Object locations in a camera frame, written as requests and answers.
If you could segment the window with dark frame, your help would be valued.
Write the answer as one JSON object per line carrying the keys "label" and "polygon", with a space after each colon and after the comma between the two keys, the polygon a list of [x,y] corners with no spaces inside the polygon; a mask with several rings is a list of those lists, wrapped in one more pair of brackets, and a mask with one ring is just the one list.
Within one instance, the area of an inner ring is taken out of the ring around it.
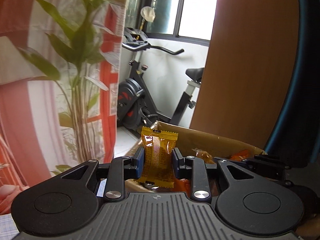
{"label": "window with dark frame", "polygon": [[149,38],[208,46],[217,0],[129,0],[126,27]]}

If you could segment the small yellow candy packet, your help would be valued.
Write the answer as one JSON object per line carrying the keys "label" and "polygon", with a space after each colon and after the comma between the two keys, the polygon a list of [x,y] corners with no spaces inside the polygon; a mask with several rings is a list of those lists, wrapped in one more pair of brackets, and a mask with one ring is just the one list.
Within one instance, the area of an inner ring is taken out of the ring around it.
{"label": "small yellow candy packet", "polygon": [[141,138],[144,147],[144,166],[142,175],[137,181],[173,188],[175,175],[171,154],[176,146],[178,133],[143,127]]}

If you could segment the orange snack packet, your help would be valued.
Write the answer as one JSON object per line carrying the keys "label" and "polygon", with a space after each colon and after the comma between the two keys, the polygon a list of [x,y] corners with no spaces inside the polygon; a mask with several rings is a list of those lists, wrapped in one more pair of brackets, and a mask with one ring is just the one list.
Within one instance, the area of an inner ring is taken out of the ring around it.
{"label": "orange snack packet", "polygon": [[245,149],[245,150],[242,150],[234,155],[231,155],[229,157],[229,160],[233,160],[233,161],[242,161],[242,160],[245,160],[247,158],[250,158],[251,157],[251,154],[249,152],[248,149]]}

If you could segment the orange wafer packet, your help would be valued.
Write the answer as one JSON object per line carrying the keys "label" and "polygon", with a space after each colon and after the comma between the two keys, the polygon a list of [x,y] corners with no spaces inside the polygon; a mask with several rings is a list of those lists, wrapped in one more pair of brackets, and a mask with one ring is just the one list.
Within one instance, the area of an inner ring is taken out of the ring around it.
{"label": "orange wafer packet", "polygon": [[172,192],[185,192],[188,197],[191,194],[191,182],[187,179],[175,179]]}

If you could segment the black exercise bike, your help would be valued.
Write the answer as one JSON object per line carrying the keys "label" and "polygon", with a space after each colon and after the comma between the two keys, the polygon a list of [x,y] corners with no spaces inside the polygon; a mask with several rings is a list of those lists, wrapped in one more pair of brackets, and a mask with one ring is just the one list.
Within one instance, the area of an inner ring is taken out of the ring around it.
{"label": "black exercise bike", "polygon": [[150,127],[154,122],[178,125],[185,111],[194,108],[196,102],[193,94],[200,88],[204,68],[189,68],[185,71],[187,87],[179,94],[179,100],[171,115],[163,112],[160,103],[170,99],[169,92],[178,95],[174,84],[178,78],[164,74],[163,70],[148,70],[148,65],[142,63],[142,55],[148,50],[159,50],[170,56],[179,56],[184,49],[172,51],[159,45],[152,45],[146,34],[138,29],[124,28],[124,49],[133,53],[129,61],[129,76],[119,84],[117,105],[117,126],[123,126],[138,132],[142,126]]}

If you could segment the wooden door panel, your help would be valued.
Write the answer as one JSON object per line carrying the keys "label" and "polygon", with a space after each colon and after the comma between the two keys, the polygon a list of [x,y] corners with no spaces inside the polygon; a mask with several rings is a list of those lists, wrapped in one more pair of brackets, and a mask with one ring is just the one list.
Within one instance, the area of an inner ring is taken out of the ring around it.
{"label": "wooden door panel", "polygon": [[190,127],[263,148],[295,64],[298,0],[217,0]]}

